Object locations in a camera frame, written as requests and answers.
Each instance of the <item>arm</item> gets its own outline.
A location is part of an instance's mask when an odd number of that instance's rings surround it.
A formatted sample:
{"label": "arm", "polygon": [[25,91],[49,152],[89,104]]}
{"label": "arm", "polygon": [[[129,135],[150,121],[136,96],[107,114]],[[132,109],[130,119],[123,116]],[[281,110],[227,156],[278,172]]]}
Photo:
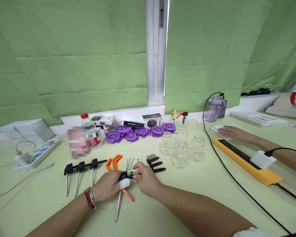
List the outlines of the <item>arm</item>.
{"label": "arm", "polygon": [[140,190],[161,202],[196,236],[233,236],[255,227],[241,215],[204,195],[163,185],[150,167],[138,162],[133,176]]}
{"label": "arm", "polygon": [[[256,145],[263,151],[268,151],[274,148],[282,147],[276,143],[270,142],[266,139],[260,138],[256,135],[253,135],[233,126],[225,126],[224,128],[221,128],[218,131],[219,134],[221,134],[222,136],[236,138],[245,143]],[[274,151],[273,156],[279,161],[281,161],[283,164],[287,165],[288,167],[296,171],[296,152],[284,149],[276,150]]]}
{"label": "arm", "polygon": [[[127,182],[123,181],[121,183],[122,181],[120,181],[117,183],[120,174],[120,171],[107,172],[92,186],[91,191],[95,203],[113,197],[121,188],[125,188],[130,184],[129,179],[127,179]],[[27,237],[70,237],[75,233],[89,210],[86,196],[82,193],[30,232]]]}

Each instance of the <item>metal bangle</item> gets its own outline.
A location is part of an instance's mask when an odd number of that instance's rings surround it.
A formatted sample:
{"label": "metal bangle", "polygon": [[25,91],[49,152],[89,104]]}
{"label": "metal bangle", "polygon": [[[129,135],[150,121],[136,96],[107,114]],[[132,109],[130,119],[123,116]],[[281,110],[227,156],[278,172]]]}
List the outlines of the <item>metal bangle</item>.
{"label": "metal bangle", "polygon": [[93,204],[94,209],[96,209],[96,204],[95,204],[95,202],[94,202],[94,197],[93,197],[93,193],[92,193],[92,191],[91,191],[91,188],[88,187],[88,190],[89,190],[89,196],[90,196],[90,199],[91,199],[91,203]]}

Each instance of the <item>bracelet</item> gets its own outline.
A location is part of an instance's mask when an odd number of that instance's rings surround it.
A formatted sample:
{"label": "bracelet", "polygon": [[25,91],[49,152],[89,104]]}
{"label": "bracelet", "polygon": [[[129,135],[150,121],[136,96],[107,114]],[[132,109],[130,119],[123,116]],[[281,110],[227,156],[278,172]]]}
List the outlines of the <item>bracelet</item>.
{"label": "bracelet", "polygon": [[85,196],[86,196],[86,200],[88,201],[88,204],[89,204],[89,207],[91,209],[96,209],[96,204],[94,202],[94,197],[93,197],[93,193],[90,189],[90,187],[88,187],[86,190],[85,190]]}

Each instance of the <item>cloth bag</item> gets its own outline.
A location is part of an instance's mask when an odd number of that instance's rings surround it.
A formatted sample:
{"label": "cloth bag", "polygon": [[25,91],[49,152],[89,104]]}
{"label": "cloth bag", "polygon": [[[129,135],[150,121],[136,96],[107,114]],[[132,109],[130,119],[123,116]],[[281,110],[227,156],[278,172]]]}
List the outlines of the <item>cloth bag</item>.
{"label": "cloth bag", "polygon": [[296,92],[282,94],[265,112],[296,119]]}

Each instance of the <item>yellow power strip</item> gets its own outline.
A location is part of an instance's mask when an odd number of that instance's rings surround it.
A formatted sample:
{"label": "yellow power strip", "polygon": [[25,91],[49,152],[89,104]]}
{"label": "yellow power strip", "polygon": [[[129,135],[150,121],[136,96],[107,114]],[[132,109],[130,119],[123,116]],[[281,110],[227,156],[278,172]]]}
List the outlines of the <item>yellow power strip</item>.
{"label": "yellow power strip", "polygon": [[269,169],[260,169],[255,164],[250,162],[250,157],[245,153],[231,145],[223,138],[215,138],[213,142],[219,149],[230,156],[235,162],[237,162],[246,171],[252,174],[257,180],[265,185],[276,184],[283,181],[282,177],[275,174]]}

